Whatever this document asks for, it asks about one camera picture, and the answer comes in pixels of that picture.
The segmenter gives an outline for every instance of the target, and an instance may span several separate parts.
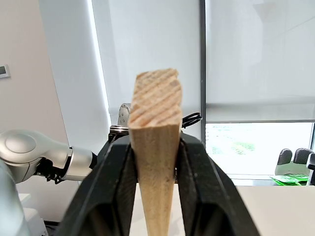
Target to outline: table surface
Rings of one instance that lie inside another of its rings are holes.
[[[315,232],[314,186],[238,186],[261,236],[309,236]],[[178,185],[174,185],[170,236],[184,236]],[[147,236],[139,185],[130,236]]]
[[[31,195],[29,193],[19,193],[19,199],[22,205],[25,204],[30,198]]]

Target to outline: white curtain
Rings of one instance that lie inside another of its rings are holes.
[[[200,111],[199,0],[93,0],[113,124],[131,102],[136,75],[176,68],[184,115]],[[200,124],[188,128],[198,138]]]
[[[206,0],[207,121],[315,119],[315,1]]]

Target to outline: window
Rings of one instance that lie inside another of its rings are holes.
[[[282,149],[309,148],[312,123],[206,124],[208,155],[227,174],[273,175]]]

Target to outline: thermostat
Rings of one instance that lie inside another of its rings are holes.
[[[8,65],[0,65],[0,78],[10,77]]]

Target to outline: wood grain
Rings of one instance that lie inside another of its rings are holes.
[[[182,124],[175,69],[137,76],[128,121],[149,236],[167,236]]]

